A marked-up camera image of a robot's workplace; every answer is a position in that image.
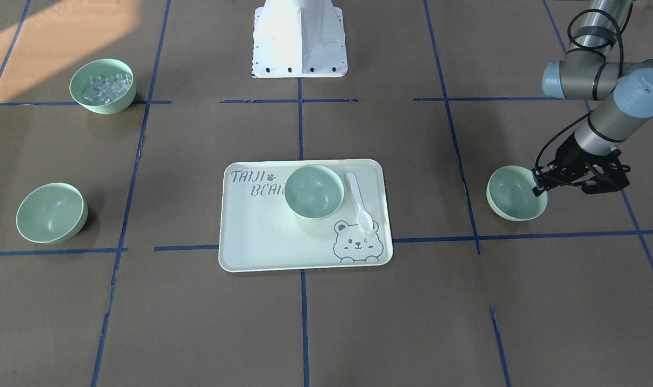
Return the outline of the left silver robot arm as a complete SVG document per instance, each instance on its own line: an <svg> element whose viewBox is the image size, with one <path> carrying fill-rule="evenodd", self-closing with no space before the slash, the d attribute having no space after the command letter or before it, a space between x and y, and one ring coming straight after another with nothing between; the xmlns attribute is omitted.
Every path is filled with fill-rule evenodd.
<svg viewBox="0 0 653 387"><path fill-rule="evenodd" d="M566 127L570 132L544 167L531 170L533 194L555 187L579 187L586 194L621 191L629 185L628 165L620 145L653 118L653 58L624 59L622 33L632 1L592 1L568 30L569 48L562 61L548 64L542 78L545 95L598 101L599 106Z"/></svg>

